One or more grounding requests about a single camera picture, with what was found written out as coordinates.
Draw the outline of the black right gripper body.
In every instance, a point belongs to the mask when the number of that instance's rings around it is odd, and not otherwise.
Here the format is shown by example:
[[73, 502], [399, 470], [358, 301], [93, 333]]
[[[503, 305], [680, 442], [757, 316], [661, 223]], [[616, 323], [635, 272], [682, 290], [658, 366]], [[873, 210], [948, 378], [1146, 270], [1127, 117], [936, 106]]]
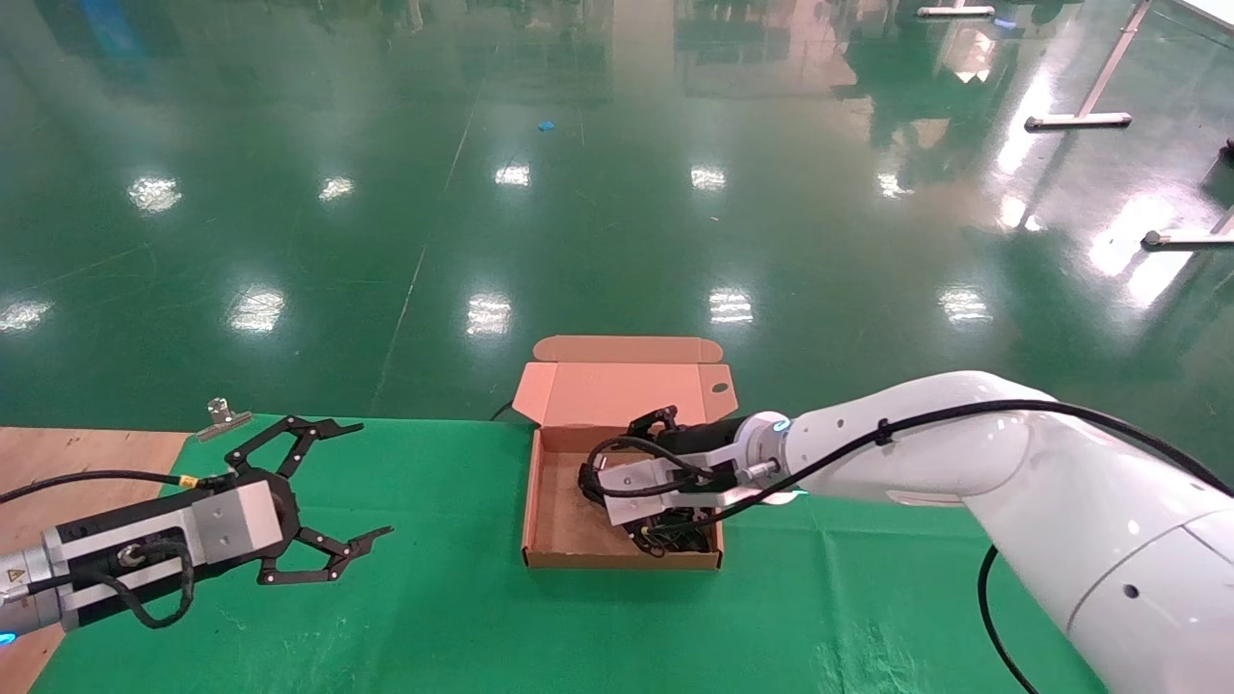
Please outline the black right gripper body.
[[738, 431], [750, 416], [724, 417], [710, 424], [684, 425], [676, 432], [660, 435], [659, 438], [647, 440], [656, 448], [656, 456], [664, 458], [668, 453], [670, 458], [682, 461], [687, 454], [701, 454], [723, 447], [723, 445], [735, 443]]

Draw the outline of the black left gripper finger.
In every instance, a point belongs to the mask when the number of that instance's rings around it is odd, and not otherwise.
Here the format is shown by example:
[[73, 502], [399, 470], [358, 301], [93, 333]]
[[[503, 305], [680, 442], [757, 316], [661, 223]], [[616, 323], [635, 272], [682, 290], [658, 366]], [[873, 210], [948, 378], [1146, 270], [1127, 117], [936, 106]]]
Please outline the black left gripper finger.
[[[343, 425], [336, 422], [333, 417], [308, 421], [299, 416], [279, 417], [273, 425], [237, 445], [230, 453], [226, 453], [225, 462], [228, 466], [228, 478], [234, 483], [258, 478], [273, 478], [278, 480], [290, 480], [300, 466], [304, 464], [308, 449], [320, 440], [342, 438], [342, 436], [359, 432], [365, 425], [362, 422]], [[281, 466], [269, 470], [255, 468], [251, 463], [251, 456], [255, 454], [264, 445], [270, 445], [275, 440], [290, 438], [291, 445], [283, 454]]]
[[[341, 542], [313, 529], [301, 527], [285, 547], [275, 550], [273, 556], [260, 559], [258, 584], [264, 587], [281, 587], [337, 580], [343, 575], [352, 561], [369, 554], [375, 541], [383, 536], [387, 536], [387, 533], [392, 533], [392, 531], [395, 531], [392, 526], [384, 526], [362, 533], [362, 536], [357, 536], [347, 542]], [[304, 545], [323, 553], [327, 557], [323, 568], [321, 571], [281, 571], [278, 561], [292, 545]]]

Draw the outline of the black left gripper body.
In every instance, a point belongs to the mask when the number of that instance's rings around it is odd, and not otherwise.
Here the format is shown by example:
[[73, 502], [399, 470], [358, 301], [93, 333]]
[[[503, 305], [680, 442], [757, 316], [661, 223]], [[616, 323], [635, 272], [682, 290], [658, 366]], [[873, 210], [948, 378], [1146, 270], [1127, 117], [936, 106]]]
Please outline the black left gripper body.
[[243, 480], [223, 491], [181, 491], [53, 529], [53, 566], [118, 561], [120, 550], [180, 542], [191, 566], [233, 566], [273, 556], [304, 527], [289, 483]]

